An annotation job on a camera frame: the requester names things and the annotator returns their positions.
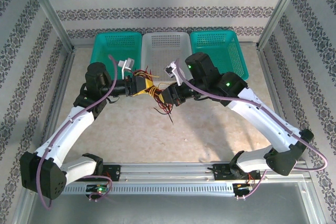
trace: floral pattern wall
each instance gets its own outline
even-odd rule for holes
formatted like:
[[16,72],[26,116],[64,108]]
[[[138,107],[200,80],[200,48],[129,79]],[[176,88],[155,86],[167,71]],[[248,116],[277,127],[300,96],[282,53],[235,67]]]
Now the floral pattern wall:
[[[311,173],[327,223],[336,222],[336,0],[291,0],[263,48],[283,117],[310,129],[313,144],[329,160]],[[315,153],[310,167],[322,164]]]
[[257,41],[278,0],[50,0],[74,45],[104,31],[231,29]]
[[22,189],[19,159],[44,137],[68,53],[37,0],[0,0],[0,223]]

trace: plastic basket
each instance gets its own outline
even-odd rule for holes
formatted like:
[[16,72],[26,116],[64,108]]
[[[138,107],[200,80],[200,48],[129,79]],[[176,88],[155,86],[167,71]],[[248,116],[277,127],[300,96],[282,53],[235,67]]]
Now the plastic basket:
[[[113,79],[114,68],[112,61],[108,55],[112,55],[117,61],[125,60],[127,58],[134,59],[133,70],[140,69],[141,63],[141,34],[134,32],[122,33],[103,33],[96,36],[94,41],[91,61],[102,62],[105,64],[108,73]],[[118,67],[118,79],[121,79],[121,69]]]
[[247,67],[234,31],[194,31],[190,39],[193,54],[204,52],[220,73],[234,72],[247,80]]
[[148,33],[142,37],[141,49],[141,69],[152,71],[152,74],[159,76],[154,81],[172,81],[165,73],[165,67],[172,61],[180,58],[181,68],[187,79],[191,74],[184,60],[190,56],[191,45],[187,33],[181,32],[162,32]]

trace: teal plastic basket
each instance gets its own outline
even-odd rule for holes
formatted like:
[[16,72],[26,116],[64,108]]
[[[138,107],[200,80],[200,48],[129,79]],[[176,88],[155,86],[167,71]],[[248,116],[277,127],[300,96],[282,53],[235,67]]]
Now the teal plastic basket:
[[[90,63],[104,63],[112,79],[114,76],[114,68],[113,63],[109,59],[108,55],[112,55],[117,61],[117,64],[119,60],[132,58],[134,59],[134,66],[132,70],[140,69],[141,41],[141,34],[135,32],[98,34],[96,36],[96,40],[94,41],[95,46],[92,51]],[[121,79],[121,68],[119,67],[118,79]]]
[[247,67],[234,31],[194,31],[190,40],[193,54],[208,54],[220,73],[234,72],[247,80]]

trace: patterned wallpaper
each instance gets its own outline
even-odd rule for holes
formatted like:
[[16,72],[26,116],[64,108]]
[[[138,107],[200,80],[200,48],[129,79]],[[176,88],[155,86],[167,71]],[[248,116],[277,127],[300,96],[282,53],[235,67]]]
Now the patterned wallpaper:
[[0,0],[0,30],[0,223],[11,223],[19,159],[41,143],[68,53],[37,0]]
[[257,41],[278,0],[50,0],[73,44],[101,31],[232,29]]
[[[336,223],[335,0],[291,0],[263,49],[284,117],[315,135],[329,167],[311,173],[327,223]],[[322,161],[306,152],[309,166]]]

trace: white plastic basket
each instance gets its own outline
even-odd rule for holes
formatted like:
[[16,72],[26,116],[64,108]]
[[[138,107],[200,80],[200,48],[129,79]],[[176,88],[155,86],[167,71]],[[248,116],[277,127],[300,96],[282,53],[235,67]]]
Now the white plastic basket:
[[191,79],[191,74],[184,60],[190,56],[191,44],[187,33],[168,31],[162,33],[148,33],[142,37],[141,69],[152,70],[154,81],[171,82],[164,71],[165,67],[177,58],[180,59],[180,67],[185,77]]

